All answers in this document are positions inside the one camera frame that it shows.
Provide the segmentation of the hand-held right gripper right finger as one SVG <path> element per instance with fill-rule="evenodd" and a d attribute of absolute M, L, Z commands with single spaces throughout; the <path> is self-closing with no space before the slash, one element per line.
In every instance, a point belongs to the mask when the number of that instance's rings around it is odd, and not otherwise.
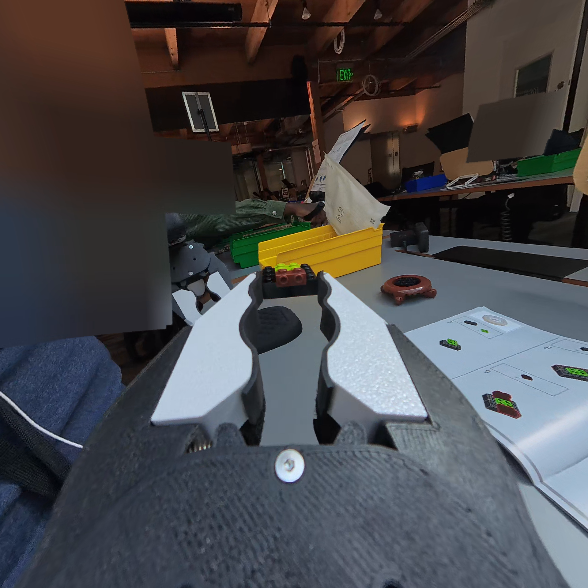
<path fill-rule="evenodd" d="M 320 331 L 326 338 L 316 395 L 316 433 L 359 423 L 374 435 L 387 422 L 429 415 L 388 324 L 328 273 L 318 275 Z"/>

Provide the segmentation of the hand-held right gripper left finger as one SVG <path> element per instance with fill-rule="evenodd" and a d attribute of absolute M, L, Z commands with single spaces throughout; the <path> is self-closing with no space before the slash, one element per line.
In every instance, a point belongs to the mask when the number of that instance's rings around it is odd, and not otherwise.
<path fill-rule="evenodd" d="M 254 346 L 261 274 L 245 276 L 192 327 L 151 416 L 156 426 L 257 425 L 264 393 Z"/>

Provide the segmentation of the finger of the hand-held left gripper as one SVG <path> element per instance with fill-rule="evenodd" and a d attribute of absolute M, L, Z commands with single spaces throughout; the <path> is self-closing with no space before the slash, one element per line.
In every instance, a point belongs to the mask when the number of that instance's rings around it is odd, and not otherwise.
<path fill-rule="evenodd" d="M 231 280 L 227 284 L 220 272 L 210 273 L 204 280 L 204 291 L 200 296 L 200 303 L 202 305 L 209 301 L 216 303 L 224 298 L 231 289 Z"/>
<path fill-rule="evenodd" d="M 172 293 L 173 312 L 182 318 L 188 326 L 193 326 L 201 317 L 203 304 L 194 292 L 188 289 L 179 289 Z"/>

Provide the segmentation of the black toy brick assembly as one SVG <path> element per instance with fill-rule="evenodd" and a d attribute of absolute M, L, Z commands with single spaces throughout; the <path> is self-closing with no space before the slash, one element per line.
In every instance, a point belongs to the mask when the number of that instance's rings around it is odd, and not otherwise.
<path fill-rule="evenodd" d="M 318 279 L 308 264 L 280 263 L 262 270 L 262 293 L 265 300 L 316 296 Z"/>

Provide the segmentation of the grey desk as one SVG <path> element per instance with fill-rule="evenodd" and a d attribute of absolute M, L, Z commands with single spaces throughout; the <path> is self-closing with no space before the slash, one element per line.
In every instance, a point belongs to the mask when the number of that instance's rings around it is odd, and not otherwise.
<path fill-rule="evenodd" d="M 404 274 L 429 278 L 436 298 L 410 297 L 395 305 L 380 287 L 388 278 Z M 540 330 L 587 341 L 587 288 L 582 286 L 401 254 L 388 244 L 382 246 L 379 265 L 336 281 L 335 306 L 343 306 L 343 321 L 354 327 L 360 319 L 368 319 L 368 327 L 379 322 L 378 334 L 386 331 L 385 324 L 405 333 L 485 306 Z M 303 332 L 294 342 L 260 358 L 267 406 L 262 445 L 316 445 L 312 421 L 326 345 L 319 328 L 322 308 L 316 296 L 262 303 L 262 307 L 277 305 L 298 316 Z M 359 311 L 360 319 L 352 319 L 352 311 Z M 570 587 L 587 587 L 587 532 L 533 486 L 514 458 L 505 450 L 502 453 L 548 554 Z"/>

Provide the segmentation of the green plastic bin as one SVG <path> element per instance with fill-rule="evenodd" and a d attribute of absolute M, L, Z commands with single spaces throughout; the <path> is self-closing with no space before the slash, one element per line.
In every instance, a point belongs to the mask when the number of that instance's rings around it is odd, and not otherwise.
<path fill-rule="evenodd" d="M 290 224 L 273 224 L 233 234 L 229 241 L 232 260 L 242 269 L 257 266 L 259 264 L 260 243 L 307 231 L 311 228 L 310 222 L 298 220 Z"/>
<path fill-rule="evenodd" d="M 544 175 L 565 170 L 573 170 L 580 152 L 581 149 L 576 148 L 571 151 L 554 155 L 542 155 L 520 159 L 517 161 L 518 177 Z"/>

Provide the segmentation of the brown round toy pot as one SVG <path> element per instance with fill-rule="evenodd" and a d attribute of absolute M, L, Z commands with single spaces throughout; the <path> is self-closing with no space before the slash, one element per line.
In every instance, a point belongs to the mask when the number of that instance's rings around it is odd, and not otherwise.
<path fill-rule="evenodd" d="M 388 279 L 380 291 L 393 298 L 396 305 L 401 305 L 407 297 L 422 296 L 435 298 L 437 290 L 430 280 L 420 275 L 399 275 Z"/>

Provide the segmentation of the yellow plastic bin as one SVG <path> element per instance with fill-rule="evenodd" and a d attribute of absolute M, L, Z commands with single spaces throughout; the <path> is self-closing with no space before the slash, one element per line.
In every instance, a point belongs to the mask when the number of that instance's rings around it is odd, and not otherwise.
<path fill-rule="evenodd" d="M 264 268 L 306 263 L 315 273 L 349 275 L 380 264 L 383 227 L 379 224 L 377 229 L 337 236 L 333 227 L 327 225 L 267 240 L 258 245 L 259 264 Z"/>

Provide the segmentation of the black power adapter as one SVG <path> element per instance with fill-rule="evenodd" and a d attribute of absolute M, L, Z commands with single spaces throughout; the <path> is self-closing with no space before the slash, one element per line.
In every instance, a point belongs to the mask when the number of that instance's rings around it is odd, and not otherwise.
<path fill-rule="evenodd" d="M 390 245 L 404 251 L 410 246 L 416 246 L 418 252 L 429 252 L 429 231 L 424 223 L 411 224 L 408 229 L 389 233 Z"/>

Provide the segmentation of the grey light panel on stand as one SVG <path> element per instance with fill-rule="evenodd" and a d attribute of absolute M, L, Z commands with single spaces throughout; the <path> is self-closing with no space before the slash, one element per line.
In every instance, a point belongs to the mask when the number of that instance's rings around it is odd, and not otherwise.
<path fill-rule="evenodd" d="M 211 134 L 219 132 L 219 126 L 209 92 L 182 92 L 183 103 L 195 134 L 205 134 L 212 141 Z"/>

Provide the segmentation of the cream paper bag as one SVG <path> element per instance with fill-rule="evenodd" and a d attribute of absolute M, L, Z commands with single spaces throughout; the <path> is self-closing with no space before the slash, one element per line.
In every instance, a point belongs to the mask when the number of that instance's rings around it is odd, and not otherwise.
<path fill-rule="evenodd" d="M 325 156 L 325 214 L 337 236 L 378 229 L 390 207 L 377 201 L 345 168 Z"/>

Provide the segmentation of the white instruction booklet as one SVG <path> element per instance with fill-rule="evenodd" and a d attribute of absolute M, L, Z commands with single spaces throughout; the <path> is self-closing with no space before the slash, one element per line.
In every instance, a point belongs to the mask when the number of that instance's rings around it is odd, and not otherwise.
<path fill-rule="evenodd" d="M 544 495 L 587 528 L 587 342 L 486 307 L 406 337 L 467 398 Z"/>

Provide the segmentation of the blue plastic bin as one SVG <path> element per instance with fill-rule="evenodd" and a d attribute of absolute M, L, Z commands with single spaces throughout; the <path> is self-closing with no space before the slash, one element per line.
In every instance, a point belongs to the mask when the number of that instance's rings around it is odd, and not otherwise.
<path fill-rule="evenodd" d="M 419 177 L 408 180 L 405 189 L 408 193 L 420 192 L 423 190 L 437 189 L 446 186 L 448 179 L 445 174 Z"/>

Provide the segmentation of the beige cardboard panel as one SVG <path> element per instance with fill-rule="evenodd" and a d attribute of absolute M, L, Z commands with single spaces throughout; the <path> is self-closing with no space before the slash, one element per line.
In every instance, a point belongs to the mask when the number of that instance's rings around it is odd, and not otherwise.
<path fill-rule="evenodd" d="M 447 152 L 440 156 L 440 165 L 448 180 L 452 181 L 466 175 L 478 174 L 478 176 L 485 176 L 492 174 L 494 161 L 486 160 L 467 163 L 467 156 L 468 147 Z"/>

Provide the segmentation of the long wooden table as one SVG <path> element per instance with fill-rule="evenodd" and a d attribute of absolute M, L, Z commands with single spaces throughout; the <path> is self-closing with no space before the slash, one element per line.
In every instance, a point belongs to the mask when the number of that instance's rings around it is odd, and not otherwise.
<path fill-rule="evenodd" d="M 475 194 L 485 192 L 495 192 L 497 190 L 518 190 L 527 187 L 540 187 L 549 185 L 572 185 L 574 184 L 571 170 L 565 170 L 561 173 L 551 173 L 544 175 L 528 176 L 515 178 L 508 181 L 493 181 L 471 184 L 469 186 L 444 187 L 443 189 L 428 189 L 417 192 L 403 192 L 397 195 L 389 195 L 378 198 L 382 203 L 402 201 L 408 199 L 420 199 L 430 197 L 452 196 L 459 194 Z"/>

